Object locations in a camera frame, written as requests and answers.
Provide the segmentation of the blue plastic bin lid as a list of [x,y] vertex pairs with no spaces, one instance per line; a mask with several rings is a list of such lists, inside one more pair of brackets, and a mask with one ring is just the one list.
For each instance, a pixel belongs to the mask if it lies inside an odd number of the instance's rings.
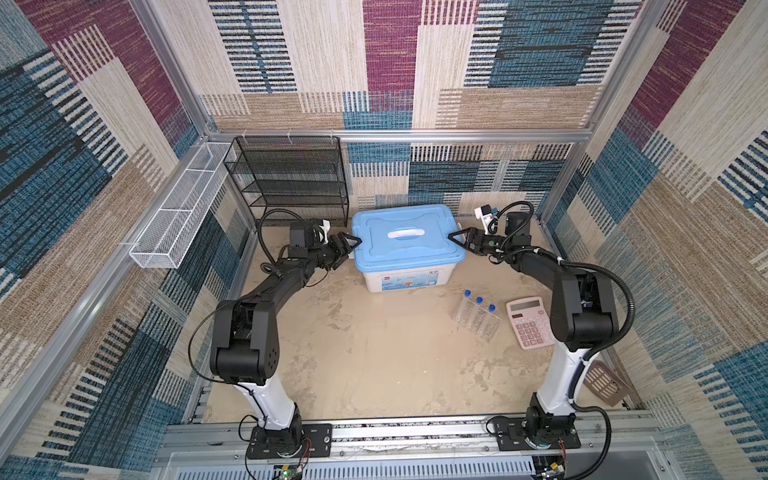
[[353,235],[362,243],[355,264],[363,273],[454,265],[466,252],[449,240],[458,230],[451,210],[442,204],[359,212]]

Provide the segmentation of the clear test tube rack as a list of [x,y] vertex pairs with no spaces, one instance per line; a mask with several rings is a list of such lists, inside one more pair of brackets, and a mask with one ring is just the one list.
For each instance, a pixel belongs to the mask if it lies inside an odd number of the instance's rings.
[[495,337],[502,323],[502,319],[497,315],[497,307],[487,304],[481,296],[474,296],[470,290],[465,290],[462,294],[452,318],[486,342]]

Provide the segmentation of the white plastic storage bin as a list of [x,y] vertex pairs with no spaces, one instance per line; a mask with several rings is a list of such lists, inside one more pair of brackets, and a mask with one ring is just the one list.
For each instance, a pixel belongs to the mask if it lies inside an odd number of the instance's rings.
[[366,287],[371,293],[410,290],[445,285],[456,264],[364,273]]

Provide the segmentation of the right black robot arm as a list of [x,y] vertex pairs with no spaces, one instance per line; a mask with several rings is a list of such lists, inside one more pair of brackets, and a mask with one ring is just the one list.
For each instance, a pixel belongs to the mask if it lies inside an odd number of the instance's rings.
[[544,383],[532,395],[526,415],[518,423],[494,416],[486,424],[497,441],[513,440],[521,434],[533,450],[556,447],[564,451],[566,439],[576,433],[577,414],[599,414],[605,431],[602,449],[593,463],[576,475],[587,479],[606,460],[613,430],[608,412],[600,406],[580,405],[578,391],[594,357],[629,333],[636,305],[629,286],[609,269],[569,261],[532,245],[529,226],[534,211],[533,204],[525,200],[502,209],[484,205],[477,210],[481,228],[454,231],[447,238],[550,289],[550,330],[556,346]]

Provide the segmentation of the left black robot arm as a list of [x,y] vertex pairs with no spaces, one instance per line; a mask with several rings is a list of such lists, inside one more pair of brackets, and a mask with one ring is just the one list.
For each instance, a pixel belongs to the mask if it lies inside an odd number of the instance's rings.
[[[289,241],[274,256],[263,239],[262,228],[270,216],[293,218]],[[204,319],[213,322],[208,375],[187,353],[193,373],[206,381],[234,387],[255,409],[253,433],[247,453],[253,458],[298,458],[306,465],[311,439],[303,431],[298,404],[286,394],[277,369],[280,340],[277,317],[288,300],[313,287],[315,271],[338,269],[363,240],[346,232],[332,234],[330,222],[305,219],[286,208],[266,210],[256,223],[257,239],[267,261],[267,277],[253,290],[224,300]]]

